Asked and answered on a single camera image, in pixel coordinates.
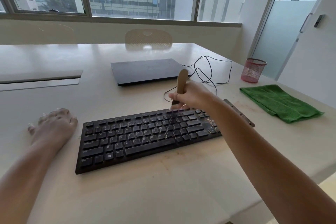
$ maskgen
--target cable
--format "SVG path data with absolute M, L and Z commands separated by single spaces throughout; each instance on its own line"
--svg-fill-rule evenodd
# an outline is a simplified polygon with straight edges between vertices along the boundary
M 196 63 L 200 60 L 200 59 L 202 59 L 202 58 L 206 58 L 207 59 L 207 61 L 208 61 L 208 64 L 209 64 L 209 66 L 210 66 L 210 71 L 211 71 L 211 75 L 210 75 L 210 77 L 208 77 L 199 67 L 196 67 Z M 211 64 L 210 64 L 210 61 L 208 60 L 208 58 L 211 58 L 211 59 L 214 59 L 214 60 L 218 60 L 218 61 L 223 61 L 223 62 L 231 62 L 231 68 L 230 68 L 230 71 L 229 71 L 229 79 L 227 80 L 227 82 L 213 82 L 212 80 L 211 80 L 211 78 L 212 78 L 212 75 L 213 75 L 213 73 L 212 73 L 212 67 L 211 67 Z M 196 73 L 197 74 L 197 76 L 200 78 L 200 80 L 202 81 L 201 83 L 207 83 L 207 84 L 209 84 L 209 82 L 215 87 L 215 89 L 216 89 L 216 95 L 217 95 L 217 87 L 216 87 L 216 84 L 218 84 L 218 85 L 222 85 L 222 84 L 226 84 L 226 83 L 228 83 L 229 81 L 230 81 L 230 76 L 231 76 L 231 70 L 232 70 L 232 61 L 231 60 L 220 60 L 220 59 L 215 59 L 215 58 L 213 58 L 213 57 L 210 57 L 210 56 L 204 56 L 204 55 L 202 55 L 202 56 L 200 56 L 193 64 L 191 64 L 190 66 L 187 66 L 187 65 L 183 65 L 183 66 L 185 66 L 185 67 L 191 67 L 191 66 L 194 66 L 194 72 L 191 74 L 191 75 L 189 75 L 188 76 L 188 79 L 194 74 L 194 73 Z M 203 80 L 201 77 L 200 77 L 200 75 L 198 74 L 198 72 L 197 72 L 197 70 L 200 70 L 200 72 L 207 78 L 207 80 L 205 81 L 205 80 Z M 165 98 L 165 95 L 169 92 L 169 91 L 171 91 L 171 90 L 173 90 L 173 89 L 175 89 L 177 86 L 175 86 L 174 88 L 172 88 L 172 89 L 170 89 L 170 90 L 167 90 L 164 94 L 163 94 L 163 98 L 164 98 L 164 100 L 166 100 L 167 102 L 171 102 L 171 101 L 169 101 L 169 100 L 167 100 L 166 98 Z

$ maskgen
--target right hand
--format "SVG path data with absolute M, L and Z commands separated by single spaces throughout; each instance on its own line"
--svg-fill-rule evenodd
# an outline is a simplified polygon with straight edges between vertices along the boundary
M 190 81 L 184 86 L 184 94 L 170 93 L 168 96 L 172 100 L 177 100 L 180 103 L 172 106 L 172 109 L 206 109 L 206 106 L 212 99 L 216 98 L 207 88 L 201 83 Z

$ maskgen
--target green towel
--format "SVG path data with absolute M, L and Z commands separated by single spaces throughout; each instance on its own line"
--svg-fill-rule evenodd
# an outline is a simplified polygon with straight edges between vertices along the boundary
M 278 85 L 240 88 L 240 91 L 264 111 L 272 116 L 278 116 L 286 123 L 307 120 L 324 114 L 287 94 Z

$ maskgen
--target red mesh pencil holder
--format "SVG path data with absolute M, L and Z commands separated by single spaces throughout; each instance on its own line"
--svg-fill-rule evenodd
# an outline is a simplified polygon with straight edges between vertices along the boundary
M 246 59 L 240 78 L 245 82 L 257 83 L 267 62 L 260 59 Z

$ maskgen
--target door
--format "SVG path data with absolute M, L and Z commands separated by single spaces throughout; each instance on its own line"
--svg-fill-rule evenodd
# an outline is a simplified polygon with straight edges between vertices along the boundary
M 263 75 L 277 79 L 317 0 L 274 0 L 252 57 L 268 64 Z

